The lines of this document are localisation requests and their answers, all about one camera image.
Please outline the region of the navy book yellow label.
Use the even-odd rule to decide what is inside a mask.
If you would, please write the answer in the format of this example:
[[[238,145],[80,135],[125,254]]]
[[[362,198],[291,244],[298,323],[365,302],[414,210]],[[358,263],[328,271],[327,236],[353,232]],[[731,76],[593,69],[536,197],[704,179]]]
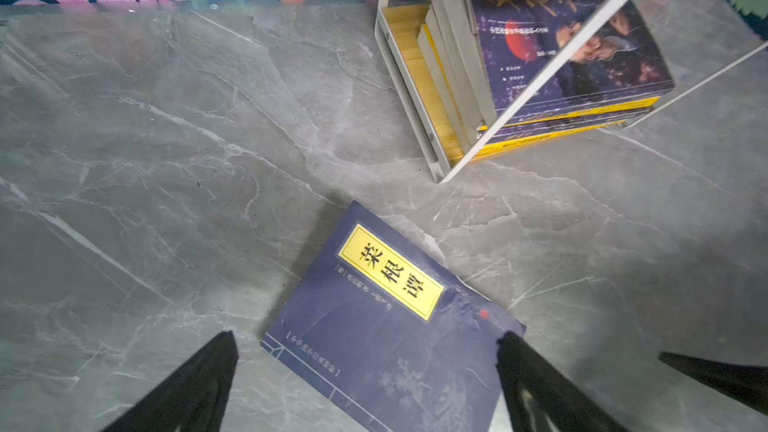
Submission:
[[[485,431],[524,326],[352,203],[261,344],[370,431]]]

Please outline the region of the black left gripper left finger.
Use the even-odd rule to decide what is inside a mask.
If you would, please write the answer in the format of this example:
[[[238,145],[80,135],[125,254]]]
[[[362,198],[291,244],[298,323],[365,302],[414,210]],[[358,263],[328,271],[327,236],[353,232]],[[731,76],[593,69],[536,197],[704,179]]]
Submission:
[[[106,429],[220,430],[237,362],[234,334],[217,334]]]

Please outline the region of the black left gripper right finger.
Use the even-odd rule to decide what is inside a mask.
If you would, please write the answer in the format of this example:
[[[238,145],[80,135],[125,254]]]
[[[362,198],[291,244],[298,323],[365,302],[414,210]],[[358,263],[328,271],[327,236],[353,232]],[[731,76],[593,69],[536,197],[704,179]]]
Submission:
[[[626,429],[554,368],[521,336],[507,332],[497,344],[497,371],[513,430]]]

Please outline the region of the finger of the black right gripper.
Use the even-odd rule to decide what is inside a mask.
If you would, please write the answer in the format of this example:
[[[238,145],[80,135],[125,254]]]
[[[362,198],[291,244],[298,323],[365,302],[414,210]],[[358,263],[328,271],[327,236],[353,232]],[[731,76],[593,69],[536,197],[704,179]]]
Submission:
[[[661,352],[658,359],[695,381],[767,414],[766,366],[729,364],[671,352]]]

